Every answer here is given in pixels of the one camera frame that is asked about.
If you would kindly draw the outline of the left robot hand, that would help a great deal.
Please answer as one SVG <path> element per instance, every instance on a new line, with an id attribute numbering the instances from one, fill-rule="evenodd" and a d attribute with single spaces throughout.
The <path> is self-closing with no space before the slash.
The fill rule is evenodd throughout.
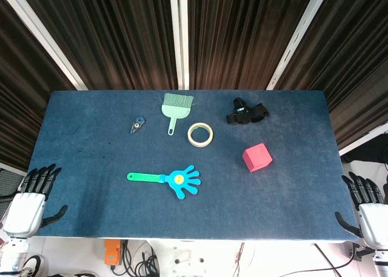
<path id="1" fill-rule="evenodd" d="M 17 190 L 1 196 L 2 203 L 10 204 L 2 226 L 9 237 L 30 238 L 40 228 L 59 221 L 65 215 L 67 205 L 62 206 L 57 214 L 43 217 L 46 202 L 61 170 L 55 164 L 33 169 L 23 178 Z"/>

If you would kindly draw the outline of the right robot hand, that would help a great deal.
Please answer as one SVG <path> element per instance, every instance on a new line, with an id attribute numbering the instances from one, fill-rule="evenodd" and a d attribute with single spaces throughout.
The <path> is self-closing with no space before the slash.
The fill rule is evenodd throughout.
<path id="1" fill-rule="evenodd" d="M 387 202 L 381 190 L 371 179 L 352 172 L 341 178 L 349 190 L 359 226 L 350 225 L 340 212 L 335 212 L 338 224 L 345 231 L 362 238 L 370 248 L 387 250 Z"/>

